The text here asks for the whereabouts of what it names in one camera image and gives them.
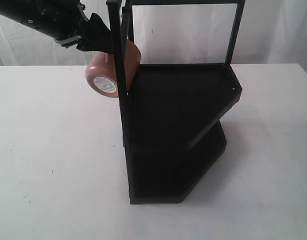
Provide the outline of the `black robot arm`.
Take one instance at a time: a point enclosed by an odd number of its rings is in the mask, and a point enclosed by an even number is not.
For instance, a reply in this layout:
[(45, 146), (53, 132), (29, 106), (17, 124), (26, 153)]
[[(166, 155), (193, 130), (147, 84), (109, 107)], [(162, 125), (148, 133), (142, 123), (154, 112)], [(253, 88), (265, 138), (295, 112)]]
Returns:
[(111, 31), (101, 17), (84, 13), (79, 0), (0, 0), (0, 15), (55, 40), (63, 48), (113, 53)]

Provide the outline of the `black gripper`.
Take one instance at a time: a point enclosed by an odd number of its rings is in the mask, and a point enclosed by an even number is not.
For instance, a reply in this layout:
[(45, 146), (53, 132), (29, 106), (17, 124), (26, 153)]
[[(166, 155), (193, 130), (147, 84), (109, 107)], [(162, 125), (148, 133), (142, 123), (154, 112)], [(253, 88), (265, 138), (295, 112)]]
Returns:
[[(40, 7), (39, 31), (53, 38), (57, 44), (64, 48), (77, 44), (76, 49), (82, 52), (113, 54), (111, 31), (97, 13), (93, 12), (88, 21), (84, 13), (86, 6), (81, 1), (42, 0)], [(85, 22), (87, 22), (87, 37), (101, 39), (95, 42), (81, 39), (78, 29), (80, 23)]]

